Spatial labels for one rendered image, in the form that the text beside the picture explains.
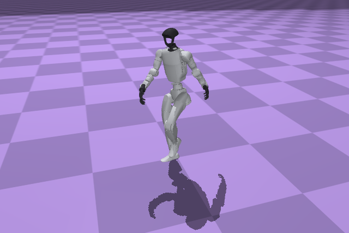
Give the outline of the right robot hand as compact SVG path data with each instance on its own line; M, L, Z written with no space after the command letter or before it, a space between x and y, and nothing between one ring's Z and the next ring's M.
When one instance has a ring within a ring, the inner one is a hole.
M140 91L140 92L139 92L140 103L141 103L142 105L145 104L145 101L143 101L143 100L145 100L145 99L143 99L143 97L142 97L143 94L144 94L144 92L145 92L145 90L146 90L146 89L145 89L145 86L146 86L145 84L142 84L141 87L139 88L139 91Z

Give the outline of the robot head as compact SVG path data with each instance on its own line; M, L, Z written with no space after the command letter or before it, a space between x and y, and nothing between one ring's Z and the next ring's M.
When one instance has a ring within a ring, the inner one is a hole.
M175 51L178 49L178 47L176 46L176 43L173 43L175 36L177 36L178 34L179 33L175 28L168 28L162 33L162 36L164 37L164 42L165 42L166 46L169 47L168 51L171 52L171 51ZM171 43L167 43L166 38L172 39ZM173 48L175 48L175 47L177 49L174 50Z

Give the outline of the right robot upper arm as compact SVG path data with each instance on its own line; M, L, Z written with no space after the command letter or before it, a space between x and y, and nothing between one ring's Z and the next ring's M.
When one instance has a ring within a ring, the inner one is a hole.
M161 56L161 53L163 50L164 49L159 49L155 54L153 68L149 71L149 74L151 74L152 76L156 77L159 75L159 68L160 68L162 60L163 60L162 56Z

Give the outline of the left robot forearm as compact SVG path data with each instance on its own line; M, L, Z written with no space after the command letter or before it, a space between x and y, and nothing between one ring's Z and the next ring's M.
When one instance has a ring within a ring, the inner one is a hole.
M198 71L200 72L201 75L198 76L198 77L196 77L196 79L198 80L198 82L200 83L200 85L202 86L202 88L203 88L204 85L206 85L206 86L208 87L207 82L205 81L205 79L204 79L204 77L203 77L201 71L200 71L199 69L198 69Z

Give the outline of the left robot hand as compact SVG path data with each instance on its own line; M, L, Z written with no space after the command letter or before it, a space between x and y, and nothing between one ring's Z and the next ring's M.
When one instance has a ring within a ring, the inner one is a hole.
M206 99L208 99L208 97L209 97L209 90L208 90L208 87L207 87L206 85L203 86L203 89L206 91L206 92L204 93L204 94L206 94L206 95L204 95L204 97L206 96L206 97L205 97L205 100L206 100Z

